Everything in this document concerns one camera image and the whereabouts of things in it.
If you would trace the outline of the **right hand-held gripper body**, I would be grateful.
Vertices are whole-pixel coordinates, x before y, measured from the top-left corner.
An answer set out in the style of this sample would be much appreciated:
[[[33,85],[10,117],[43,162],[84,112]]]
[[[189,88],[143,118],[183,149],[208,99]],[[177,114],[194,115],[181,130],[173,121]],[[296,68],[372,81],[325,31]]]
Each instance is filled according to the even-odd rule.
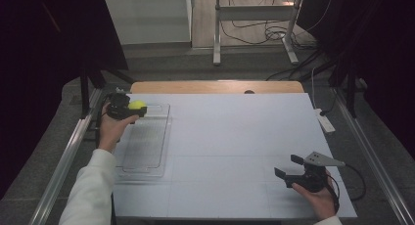
[[[304,158],[303,175],[286,175],[284,181],[288,188],[293,183],[297,183],[311,193],[317,193],[325,188],[328,175],[326,173],[327,166],[345,166],[343,161],[327,157],[317,152],[312,152]]]

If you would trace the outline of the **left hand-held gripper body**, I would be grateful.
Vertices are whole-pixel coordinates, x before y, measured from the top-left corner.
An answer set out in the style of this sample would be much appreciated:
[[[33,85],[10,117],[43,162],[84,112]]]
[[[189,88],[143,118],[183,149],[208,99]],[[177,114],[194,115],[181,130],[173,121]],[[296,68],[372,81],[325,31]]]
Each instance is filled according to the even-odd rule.
[[[133,115],[139,115],[138,110],[131,110],[128,105],[130,98],[122,93],[114,93],[107,105],[107,115],[113,119],[123,120]]]

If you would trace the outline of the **yellow tennis ball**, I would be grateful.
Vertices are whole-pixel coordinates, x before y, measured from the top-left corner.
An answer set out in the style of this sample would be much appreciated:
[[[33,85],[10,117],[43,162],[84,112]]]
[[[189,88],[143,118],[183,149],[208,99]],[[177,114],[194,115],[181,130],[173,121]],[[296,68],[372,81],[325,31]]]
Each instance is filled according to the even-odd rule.
[[[146,108],[146,107],[147,107],[146,103],[143,102],[143,101],[140,101],[140,100],[136,100],[136,101],[130,102],[128,104],[128,108],[130,110],[140,110],[140,109]]]

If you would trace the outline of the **clear plastic tray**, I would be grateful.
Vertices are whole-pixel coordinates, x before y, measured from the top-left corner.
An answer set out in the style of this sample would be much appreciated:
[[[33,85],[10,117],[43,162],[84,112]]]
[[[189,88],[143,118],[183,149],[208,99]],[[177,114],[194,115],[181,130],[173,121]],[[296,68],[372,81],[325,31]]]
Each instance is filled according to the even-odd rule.
[[[125,129],[115,149],[120,180],[163,177],[170,127],[170,105],[149,104],[145,116]]]

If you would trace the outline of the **person's right hand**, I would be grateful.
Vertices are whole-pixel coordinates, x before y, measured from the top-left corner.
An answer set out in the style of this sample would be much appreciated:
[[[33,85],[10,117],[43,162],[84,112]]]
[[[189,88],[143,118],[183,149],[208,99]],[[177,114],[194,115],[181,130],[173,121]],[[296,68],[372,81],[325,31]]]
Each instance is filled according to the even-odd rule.
[[[333,188],[332,179],[327,179],[328,187],[324,188],[318,193],[311,193],[307,191],[304,187],[297,183],[292,184],[292,188],[302,195],[311,205],[317,222],[329,218],[331,216],[338,216],[335,210],[334,197],[330,193],[330,189]]]

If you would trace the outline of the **person's left hand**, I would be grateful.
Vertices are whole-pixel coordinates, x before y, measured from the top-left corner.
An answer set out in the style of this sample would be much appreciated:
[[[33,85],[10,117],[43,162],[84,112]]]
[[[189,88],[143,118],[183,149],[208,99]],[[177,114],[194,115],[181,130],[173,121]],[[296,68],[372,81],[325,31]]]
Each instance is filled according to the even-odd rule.
[[[123,135],[126,126],[138,120],[139,116],[133,115],[123,120],[113,119],[107,115],[108,104],[104,104],[102,108],[98,148],[112,153],[116,147],[116,143]]]

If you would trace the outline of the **black metal stand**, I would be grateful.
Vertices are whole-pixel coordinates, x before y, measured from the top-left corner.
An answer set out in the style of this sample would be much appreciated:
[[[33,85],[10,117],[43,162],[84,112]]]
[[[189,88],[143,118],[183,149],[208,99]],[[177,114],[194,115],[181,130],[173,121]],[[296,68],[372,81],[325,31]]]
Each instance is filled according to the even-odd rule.
[[[102,89],[106,81],[98,69],[82,65],[80,67],[81,119],[84,119],[90,110],[89,83],[92,83],[94,88]]]
[[[356,91],[356,66],[353,62],[338,61],[336,68],[329,78],[331,87],[340,87],[346,80],[346,109],[352,117],[356,117],[355,113],[355,91]]]

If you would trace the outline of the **white power strip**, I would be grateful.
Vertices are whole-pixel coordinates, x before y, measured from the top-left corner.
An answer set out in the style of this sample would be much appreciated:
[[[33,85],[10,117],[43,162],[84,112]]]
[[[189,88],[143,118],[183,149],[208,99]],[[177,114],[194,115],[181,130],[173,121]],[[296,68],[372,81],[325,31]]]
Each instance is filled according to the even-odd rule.
[[[321,109],[315,109],[315,115],[317,117],[317,120],[320,123],[320,126],[322,127],[322,130],[325,133],[334,133],[336,131],[335,127],[331,123],[331,121],[328,119],[326,115],[322,115]]]

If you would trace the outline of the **wooden table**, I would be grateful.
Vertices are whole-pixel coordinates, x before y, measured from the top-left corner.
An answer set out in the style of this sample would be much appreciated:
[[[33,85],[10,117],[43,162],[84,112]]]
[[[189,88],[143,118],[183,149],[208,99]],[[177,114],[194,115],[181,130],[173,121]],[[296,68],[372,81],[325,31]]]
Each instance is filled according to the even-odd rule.
[[[254,94],[303,93],[297,81],[142,81],[131,85],[132,94]]]

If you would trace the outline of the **white cabinet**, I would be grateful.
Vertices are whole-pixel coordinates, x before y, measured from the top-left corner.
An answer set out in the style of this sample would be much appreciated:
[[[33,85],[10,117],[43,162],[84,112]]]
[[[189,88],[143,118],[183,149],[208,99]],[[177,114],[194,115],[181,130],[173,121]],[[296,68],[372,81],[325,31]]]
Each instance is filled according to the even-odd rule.
[[[193,0],[105,0],[122,45],[190,42]]]

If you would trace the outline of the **dark curtain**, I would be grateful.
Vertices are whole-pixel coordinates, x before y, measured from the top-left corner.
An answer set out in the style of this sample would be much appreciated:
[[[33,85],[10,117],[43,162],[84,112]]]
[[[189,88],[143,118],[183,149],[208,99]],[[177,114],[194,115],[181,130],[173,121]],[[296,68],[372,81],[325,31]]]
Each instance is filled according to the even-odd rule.
[[[349,72],[366,101],[415,158],[415,0],[302,0],[298,25],[331,58],[350,52],[330,84]]]
[[[126,69],[105,0],[0,0],[0,200],[83,69]]]

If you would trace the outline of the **black floor bracket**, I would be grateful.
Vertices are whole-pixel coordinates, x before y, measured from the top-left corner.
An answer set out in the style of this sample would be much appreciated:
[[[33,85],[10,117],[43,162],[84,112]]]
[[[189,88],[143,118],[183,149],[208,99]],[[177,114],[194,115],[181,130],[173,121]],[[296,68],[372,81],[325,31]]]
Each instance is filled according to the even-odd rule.
[[[96,142],[99,138],[99,130],[99,123],[96,119],[93,119],[86,129],[83,140],[87,142]]]

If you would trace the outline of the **aluminium rail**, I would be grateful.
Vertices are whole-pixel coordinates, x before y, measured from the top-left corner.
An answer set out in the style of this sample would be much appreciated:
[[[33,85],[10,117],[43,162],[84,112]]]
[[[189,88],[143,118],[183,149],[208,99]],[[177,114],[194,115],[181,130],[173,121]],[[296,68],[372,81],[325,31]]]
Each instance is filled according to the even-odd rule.
[[[415,215],[409,211],[409,206],[404,200],[401,192],[396,187],[392,178],[387,173],[385,167],[381,163],[376,154],[371,141],[363,131],[359,121],[353,117],[346,107],[346,98],[341,92],[332,89],[336,95],[336,103],[339,106],[346,123],[349,126],[353,136],[357,140],[364,158],[368,162],[374,176],[376,177],[381,189],[383,190],[392,210],[399,221],[400,225],[415,225]]]
[[[94,88],[92,90],[91,96],[87,99],[89,105],[86,115],[85,117],[81,118],[74,127],[74,130],[53,172],[53,175],[49,180],[49,183],[37,205],[36,210],[33,212],[32,217],[29,220],[29,225],[46,224],[58,194],[64,185],[76,152],[92,120],[93,113],[101,95],[102,89]]]

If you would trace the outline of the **white metal desk frame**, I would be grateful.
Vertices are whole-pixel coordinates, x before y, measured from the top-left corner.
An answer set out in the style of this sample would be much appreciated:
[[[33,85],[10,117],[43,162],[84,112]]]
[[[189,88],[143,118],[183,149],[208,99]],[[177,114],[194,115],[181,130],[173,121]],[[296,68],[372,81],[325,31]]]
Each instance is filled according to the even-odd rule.
[[[265,6],[221,6],[220,0],[215,0],[215,32],[213,42],[213,64],[220,65],[220,32],[222,21],[282,21],[289,22],[286,33],[281,41],[292,65],[299,63],[292,45],[292,34],[300,10],[301,0],[294,0],[290,5]]]

